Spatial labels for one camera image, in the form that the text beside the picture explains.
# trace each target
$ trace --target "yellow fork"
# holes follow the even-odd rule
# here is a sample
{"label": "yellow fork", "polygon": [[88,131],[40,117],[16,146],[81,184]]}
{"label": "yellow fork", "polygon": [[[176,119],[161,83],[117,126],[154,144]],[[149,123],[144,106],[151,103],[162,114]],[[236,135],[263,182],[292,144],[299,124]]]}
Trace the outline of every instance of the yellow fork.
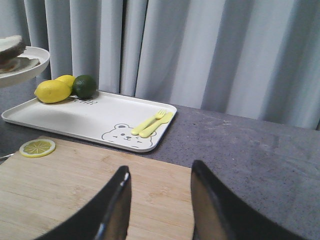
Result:
{"label": "yellow fork", "polygon": [[135,127],[134,129],[131,130],[132,135],[138,135],[142,130],[144,130],[146,127],[150,125],[155,119],[162,119],[164,115],[166,114],[166,110],[161,109],[158,111],[155,115],[152,117],[148,118],[144,122],[142,122],[139,126]]}
{"label": "yellow fork", "polygon": [[172,119],[173,115],[174,114],[172,112],[168,112],[163,118],[155,121],[153,124],[141,131],[139,136],[142,138],[149,137],[161,124],[167,124]]}

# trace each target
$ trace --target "coconut shell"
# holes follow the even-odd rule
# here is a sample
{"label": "coconut shell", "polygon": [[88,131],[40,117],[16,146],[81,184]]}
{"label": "coconut shell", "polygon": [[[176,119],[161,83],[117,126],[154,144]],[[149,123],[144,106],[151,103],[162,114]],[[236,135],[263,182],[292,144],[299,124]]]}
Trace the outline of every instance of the coconut shell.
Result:
{"label": "coconut shell", "polygon": [[26,44],[20,35],[0,38],[0,64],[13,59],[26,50]]}
{"label": "coconut shell", "polygon": [[40,62],[37,58],[29,59],[27,57],[15,57],[4,65],[0,64],[0,78],[32,69],[39,64]]}

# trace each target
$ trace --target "gray countertop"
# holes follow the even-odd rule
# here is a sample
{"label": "gray countertop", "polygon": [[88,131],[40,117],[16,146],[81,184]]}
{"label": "gray countertop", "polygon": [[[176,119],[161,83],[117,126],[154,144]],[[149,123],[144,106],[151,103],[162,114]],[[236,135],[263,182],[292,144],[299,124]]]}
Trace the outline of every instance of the gray countertop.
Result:
{"label": "gray countertop", "polygon": [[[0,88],[0,112],[34,98],[34,79]],[[240,198],[307,239],[320,239],[320,132],[178,106],[158,146],[134,153],[0,119],[0,156],[41,135],[191,167],[203,160]]]}

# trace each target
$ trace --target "curtain fold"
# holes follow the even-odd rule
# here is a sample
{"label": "curtain fold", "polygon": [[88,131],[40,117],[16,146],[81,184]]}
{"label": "curtain fold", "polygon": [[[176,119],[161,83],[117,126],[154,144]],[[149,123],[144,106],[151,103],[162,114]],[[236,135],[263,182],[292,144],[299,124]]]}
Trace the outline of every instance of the curtain fold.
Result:
{"label": "curtain fold", "polygon": [[0,37],[48,49],[45,79],[315,129],[320,0],[0,0]]}

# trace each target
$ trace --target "white tray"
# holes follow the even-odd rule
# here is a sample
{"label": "white tray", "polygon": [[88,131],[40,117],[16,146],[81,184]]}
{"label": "white tray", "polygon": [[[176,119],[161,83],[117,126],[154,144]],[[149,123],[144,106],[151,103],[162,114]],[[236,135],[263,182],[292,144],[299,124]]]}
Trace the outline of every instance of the white tray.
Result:
{"label": "white tray", "polygon": [[169,104],[99,91],[93,99],[69,97],[53,104],[34,98],[1,116],[8,123],[143,153],[157,146],[171,121],[147,138],[131,135],[131,129],[160,109],[177,112]]}

